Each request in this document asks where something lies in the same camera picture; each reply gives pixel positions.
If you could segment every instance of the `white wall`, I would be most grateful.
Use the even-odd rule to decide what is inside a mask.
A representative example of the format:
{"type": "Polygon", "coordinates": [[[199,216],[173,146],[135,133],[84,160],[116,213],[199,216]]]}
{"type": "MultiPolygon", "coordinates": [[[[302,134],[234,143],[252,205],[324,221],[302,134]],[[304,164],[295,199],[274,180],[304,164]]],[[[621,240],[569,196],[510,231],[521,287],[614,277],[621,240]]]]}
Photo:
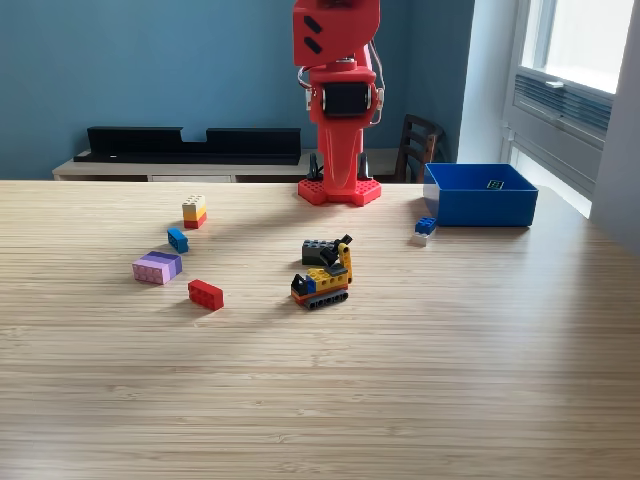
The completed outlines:
{"type": "Polygon", "coordinates": [[[640,254],[640,1],[629,26],[591,219],[640,254]]]}
{"type": "Polygon", "coordinates": [[[458,163],[500,161],[517,12],[513,0],[475,2],[458,163]]]}

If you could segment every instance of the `blue lego brick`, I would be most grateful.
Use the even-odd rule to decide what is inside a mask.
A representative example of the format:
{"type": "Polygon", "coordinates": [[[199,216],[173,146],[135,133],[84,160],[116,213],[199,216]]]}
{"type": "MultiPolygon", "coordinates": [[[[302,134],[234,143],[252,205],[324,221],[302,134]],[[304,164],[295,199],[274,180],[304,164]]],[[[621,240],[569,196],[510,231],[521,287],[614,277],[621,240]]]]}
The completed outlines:
{"type": "Polygon", "coordinates": [[[431,235],[436,229],[436,219],[424,217],[416,223],[416,233],[421,235],[431,235]]]}
{"type": "Polygon", "coordinates": [[[170,228],[167,230],[169,236],[169,244],[178,253],[187,253],[189,251],[189,239],[183,235],[183,233],[177,228],[170,228]]]}
{"type": "Polygon", "coordinates": [[[316,281],[307,275],[307,294],[311,295],[316,293],[316,281]]]}

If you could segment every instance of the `window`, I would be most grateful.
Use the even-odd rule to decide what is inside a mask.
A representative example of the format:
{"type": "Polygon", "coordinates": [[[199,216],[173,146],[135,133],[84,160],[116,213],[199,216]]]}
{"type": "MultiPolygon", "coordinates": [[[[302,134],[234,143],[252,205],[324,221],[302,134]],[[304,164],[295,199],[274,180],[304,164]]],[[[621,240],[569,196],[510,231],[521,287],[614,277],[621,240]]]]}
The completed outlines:
{"type": "Polygon", "coordinates": [[[634,0],[519,2],[503,161],[516,147],[590,199],[634,0]]]}
{"type": "Polygon", "coordinates": [[[532,0],[522,66],[615,93],[633,0],[532,0]]]}

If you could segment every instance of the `wooden chair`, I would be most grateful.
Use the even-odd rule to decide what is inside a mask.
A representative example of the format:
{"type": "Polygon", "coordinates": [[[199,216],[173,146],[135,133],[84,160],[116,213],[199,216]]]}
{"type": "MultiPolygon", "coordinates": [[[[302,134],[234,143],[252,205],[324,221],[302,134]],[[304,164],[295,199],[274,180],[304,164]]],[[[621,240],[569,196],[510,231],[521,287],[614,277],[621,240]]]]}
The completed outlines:
{"type": "Polygon", "coordinates": [[[444,138],[444,131],[440,126],[431,123],[415,115],[407,115],[404,117],[404,128],[402,129],[402,139],[400,148],[398,149],[398,161],[396,162],[395,181],[405,183],[407,181],[407,164],[411,168],[411,182],[424,183],[424,170],[427,163],[433,162],[438,142],[444,138]],[[413,147],[411,142],[419,145],[413,147]],[[409,157],[412,157],[418,163],[417,173],[413,166],[409,163],[409,157]]]}

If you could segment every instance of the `blue wall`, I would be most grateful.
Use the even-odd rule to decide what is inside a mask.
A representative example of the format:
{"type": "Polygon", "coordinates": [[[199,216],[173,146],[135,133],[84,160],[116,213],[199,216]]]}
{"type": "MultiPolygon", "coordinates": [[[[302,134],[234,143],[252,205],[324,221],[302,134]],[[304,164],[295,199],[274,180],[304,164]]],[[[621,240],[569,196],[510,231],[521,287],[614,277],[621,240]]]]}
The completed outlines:
{"type": "Polygon", "coordinates": [[[451,161],[458,156],[474,3],[413,0],[411,5],[412,61],[406,110],[444,129],[451,161]]]}
{"type": "MultiPolygon", "coordinates": [[[[208,127],[301,127],[315,147],[292,65],[293,3],[0,0],[0,178],[51,178],[92,125],[184,126],[185,140],[208,127]]],[[[397,147],[405,113],[459,131],[472,13],[472,0],[382,0],[388,90],[368,147],[397,147]]]]}

